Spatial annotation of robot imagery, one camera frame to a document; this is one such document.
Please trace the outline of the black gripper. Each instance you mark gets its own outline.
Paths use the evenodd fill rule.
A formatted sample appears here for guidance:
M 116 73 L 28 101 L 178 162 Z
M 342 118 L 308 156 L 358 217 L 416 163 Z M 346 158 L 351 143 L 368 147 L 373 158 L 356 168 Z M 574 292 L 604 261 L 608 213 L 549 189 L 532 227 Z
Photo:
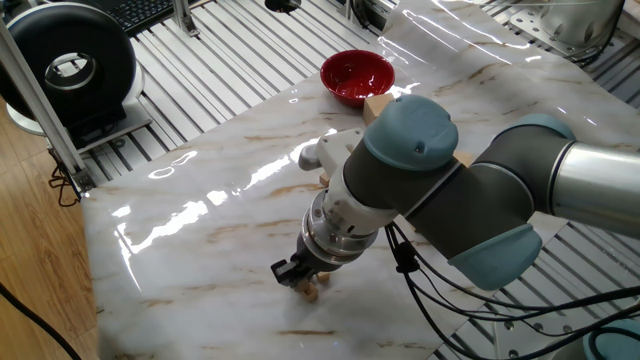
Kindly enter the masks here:
M 295 290 L 315 290 L 318 272 L 332 272 L 351 262 L 351 256 L 337 256 L 321 249 L 312 238 L 300 234 L 294 261 L 279 260 L 270 266 L 276 281 Z

